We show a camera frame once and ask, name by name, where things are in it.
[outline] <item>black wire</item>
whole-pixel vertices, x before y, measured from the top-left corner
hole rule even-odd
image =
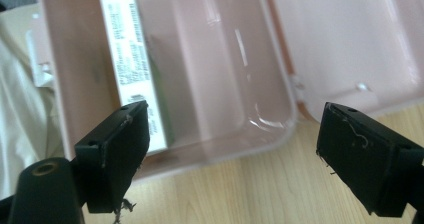
[[[0,201],[0,224],[7,223],[14,197],[15,196],[10,196]]]

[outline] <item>container lid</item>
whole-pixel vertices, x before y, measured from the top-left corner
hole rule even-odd
[[[298,103],[371,115],[423,97],[424,0],[270,0]]]

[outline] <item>fabric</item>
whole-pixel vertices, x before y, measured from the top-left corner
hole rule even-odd
[[[29,165],[63,156],[54,92],[33,84],[25,33],[37,6],[0,14],[0,199]]]

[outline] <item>pink plastic container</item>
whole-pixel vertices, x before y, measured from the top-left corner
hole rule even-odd
[[[99,0],[39,0],[66,156],[118,107]],[[423,0],[138,0],[174,142],[136,179],[283,144],[298,106],[375,114],[424,94]]]

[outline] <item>wooden table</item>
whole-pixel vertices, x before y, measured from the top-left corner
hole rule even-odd
[[[378,118],[424,144],[424,105]],[[132,186],[136,202],[122,223],[411,223],[368,215],[337,175],[315,154],[319,124],[300,122],[278,149]],[[87,223],[112,223],[113,214],[88,214]]]

